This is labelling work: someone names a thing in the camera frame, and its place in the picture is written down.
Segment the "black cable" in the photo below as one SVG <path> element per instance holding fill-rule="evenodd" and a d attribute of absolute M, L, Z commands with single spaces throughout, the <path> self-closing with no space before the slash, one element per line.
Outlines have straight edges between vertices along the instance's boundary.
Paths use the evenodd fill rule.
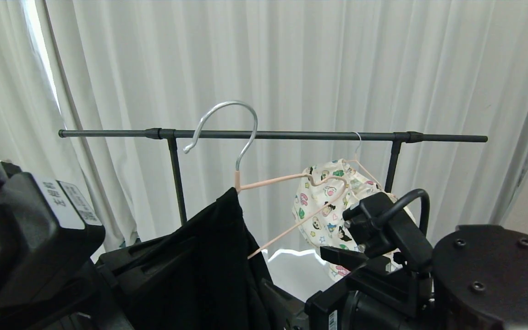
<path fill-rule="evenodd" d="M 402 211 L 402 209 L 411 204 L 413 200 L 417 198 L 421 199 L 421 217 L 419 218 L 419 230 L 427 236 L 427 227 L 429 226 L 429 208 L 431 203 L 429 202 L 429 194 L 423 189 L 414 189 L 407 192 L 405 196 L 402 196 L 394 205 L 380 214 L 377 218 L 372 219 L 372 225 L 374 228 L 382 228 L 388 220 L 392 219 L 396 213 Z"/>

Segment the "black metal rod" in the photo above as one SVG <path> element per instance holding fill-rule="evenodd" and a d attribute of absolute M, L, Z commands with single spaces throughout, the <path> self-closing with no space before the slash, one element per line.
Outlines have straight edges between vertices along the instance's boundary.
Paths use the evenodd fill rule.
<path fill-rule="evenodd" d="M 178 153 L 176 152 L 176 138 L 170 137 L 167 140 L 168 151 L 170 152 L 170 163 L 172 163 L 172 175 L 174 177 L 176 202 L 178 203 L 178 214 L 181 217 L 181 225 L 184 225 L 187 222 L 187 209 L 185 207 L 185 197 L 182 191 L 181 167 L 178 163 Z"/>
<path fill-rule="evenodd" d="M 392 184 L 394 182 L 394 173 L 396 172 L 396 164 L 398 163 L 398 154 L 401 152 L 401 141 L 392 142 L 390 149 L 390 161 L 388 162 L 388 171 L 386 173 L 386 183 L 384 183 L 384 191 L 392 192 Z"/>
<path fill-rule="evenodd" d="M 60 130 L 61 138 L 72 137 L 122 137 L 122 138 L 192 138 L 193 130 L 149 129 L 149 130 Z M 250 138 L 249 130 L 203 130 L 200 138 Z M 355 141 L 362 138 L 365 141 L 402 141 L 410 142 L 411 134 L 402 133 L 359 133 L 353 132 L 290 132 L 290 131 L 258 131 L 256 138 L 268 140 L 333 140 Z M 482 135 L 448 135 L 421 134 L 423 141 L 442 142 L 486 142 L 487 136 Z"/>

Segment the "black shirt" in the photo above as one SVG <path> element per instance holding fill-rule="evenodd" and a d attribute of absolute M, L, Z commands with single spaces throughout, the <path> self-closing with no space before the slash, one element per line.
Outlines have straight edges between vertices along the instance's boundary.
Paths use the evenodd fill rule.
<path fill-rule="evenodd" d="M 163 251 L 189 240 L 192 251 L 128 311 L 136 329 L 270 329 L 257 284 L 272 279 L 261 253 L 247 259 L 258 244 L 243 222 L 234 188 L 163 239 Z"/>

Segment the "white label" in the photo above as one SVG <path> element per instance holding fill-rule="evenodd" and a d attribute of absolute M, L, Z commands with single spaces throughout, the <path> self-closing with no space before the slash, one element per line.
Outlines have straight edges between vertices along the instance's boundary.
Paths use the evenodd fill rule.
<path fill-rule="evenodd" d="M 71 205 L 58 182 L 52 179 L 46 180 L 36 176 L 32 177 L 36 180 L 59 225 L 67 229 L 84 229 L 83 220 L 81 220 L 75 208 Z"/>
<path fill-rule="evenodd" d="M 87 200 L 84 199 L 83 194 L 80 192 L 79 188 L 74 184 L 58 181 L 62 188 L 65 190 L 66 195 L 71 199 L 75 209 L 79 212 L 81 219 L 88 225 L 92 226 L 102 226 L 101 221 L 95 215 L 95 211 L 87 203 Z"/>
<path fill-rule="evenodd" d="M 329 330 L 337 330 L 337 309 L 329 314 Z"/>

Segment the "silver hook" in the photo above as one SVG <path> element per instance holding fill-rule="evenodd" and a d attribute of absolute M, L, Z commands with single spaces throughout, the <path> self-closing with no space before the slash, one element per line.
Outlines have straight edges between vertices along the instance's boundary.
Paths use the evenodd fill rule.
<path fill-rule="evenodd" d="M 360 136 L 360 134 L 358 132 L 353 132 L 353 133 L 358 135 L 358 138 L 360 138 L 360 144 L 358 144 L 358 148 L 356 148 L 356 150 L 354 151 L 354 155 L 356 155 L 356 159 L 358 159 L 358 150 L 362 146 L 362 137 Z"/>
<path fill-rule="evenodd" d="M 235 170 L 239 171 L 239 163 L 242 161 L 243 154 L 246 153 L 248 148 L 250 148 L 252 142 L 254 142 L 254 138 L 256 138 L 256 132 L 258 131 L 258 115 L 256 115 L 256 111 L 247 103 L 244 103 L 242 101 L 226 101 L 222 102 L 214 107 L 212 107 L 211 110 L 209 110 L 208 113 L 205 113 L 203 117 L 201 117 L 201 120 L 199 121 L 199 125 L 197 126 L 197 129 L 195 129 L 195 133 L 192 136 L 192 142 L 186 146 L 185 148 L 182 148 L 182 151 L 186 154 L 191 151 L 191 149 L 195 148 L 195 145 L 197 145 L 197 141 L 199 140 L 199 135 L 201 134 L 201 131 L 203 130 L 203 125 L 205 125 L 205 122 L 211 115 L 213 115 L 217 110 L 220 110 L 224 107 L 231 106 L 231 105 L 239 105 L 245 107 L 247 110 L 249 110 L 252 115 L 254 116 L 254 128 L 252 129 L 252 135 L 250 136 L 250 139 L 247 141 L 246 145 L 243 147 L 242 151 L 239 153 L 239 156 L 237 157 L 237 160 L 235 161 Z"/>

